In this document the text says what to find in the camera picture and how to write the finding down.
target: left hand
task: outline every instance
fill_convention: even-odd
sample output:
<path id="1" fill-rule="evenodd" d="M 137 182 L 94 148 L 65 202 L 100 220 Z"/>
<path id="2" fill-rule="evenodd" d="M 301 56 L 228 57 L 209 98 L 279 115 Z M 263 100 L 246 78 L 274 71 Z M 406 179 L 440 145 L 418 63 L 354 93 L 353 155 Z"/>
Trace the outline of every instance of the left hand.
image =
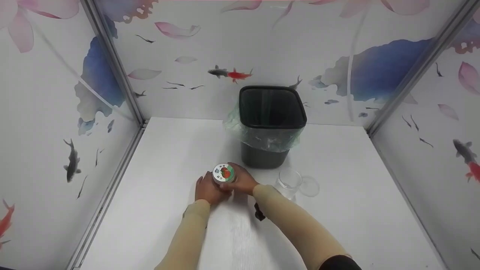
<path id="1" fill-rule="evenodd" d="M 230 197 L 231 192 L 222 191 L 213 181 L 212 172 L 207 172 L 197 180 L 195 187 L 195 201 L 204 199 L 210 205 L 217 205 Z"/>

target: black trash can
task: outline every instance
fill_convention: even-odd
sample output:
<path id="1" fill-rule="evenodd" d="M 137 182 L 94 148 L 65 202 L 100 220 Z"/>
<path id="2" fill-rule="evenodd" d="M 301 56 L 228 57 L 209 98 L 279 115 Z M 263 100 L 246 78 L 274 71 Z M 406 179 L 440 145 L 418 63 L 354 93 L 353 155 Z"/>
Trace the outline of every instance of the black trash can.
<path id="1" fill-rule="evenodd" d="M 297 91 L 283 86 L 246 86 L 240 90 L 243 162 L 253 168 L 277 168 L 307 123 Z"/>

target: black sleeve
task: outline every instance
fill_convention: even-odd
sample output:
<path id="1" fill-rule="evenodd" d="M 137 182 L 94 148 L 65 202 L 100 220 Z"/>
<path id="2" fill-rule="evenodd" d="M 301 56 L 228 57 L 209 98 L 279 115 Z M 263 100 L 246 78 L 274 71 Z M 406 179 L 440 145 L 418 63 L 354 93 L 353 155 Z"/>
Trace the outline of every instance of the black sleeve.
<path id="1" fill-rule="evenodd" d="M 361 270 L 361 268 L 350 257 L 337 255 L 327 259 L 319 270 Z"/>

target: red fruit illustration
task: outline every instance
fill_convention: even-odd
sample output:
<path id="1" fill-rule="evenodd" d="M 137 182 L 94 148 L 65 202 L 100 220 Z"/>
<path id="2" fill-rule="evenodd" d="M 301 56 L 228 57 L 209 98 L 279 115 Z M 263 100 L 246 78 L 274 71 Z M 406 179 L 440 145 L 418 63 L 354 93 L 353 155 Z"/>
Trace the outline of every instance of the red fruit illustration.
<path id="1" fill-rule="evenodd" d="M 223 178 L 228 179 L 230 177 L 230 171 L 223 167 L 220 172 L 222 173 Z"/>

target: round tin can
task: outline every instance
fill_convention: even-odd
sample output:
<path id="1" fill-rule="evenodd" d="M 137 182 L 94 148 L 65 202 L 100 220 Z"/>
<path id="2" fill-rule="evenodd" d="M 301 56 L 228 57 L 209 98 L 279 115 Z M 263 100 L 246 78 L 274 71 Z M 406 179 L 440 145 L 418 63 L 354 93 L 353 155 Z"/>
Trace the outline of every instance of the round tin can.
<path id="1" fill-rule="evenodd" d="M 233 167 L 226 163 L 221 163 L 216 165 L 212 171 L 212 175 L 213 175 L 213 180 L 217 184 L 231 183 L 236 180 Z"/>

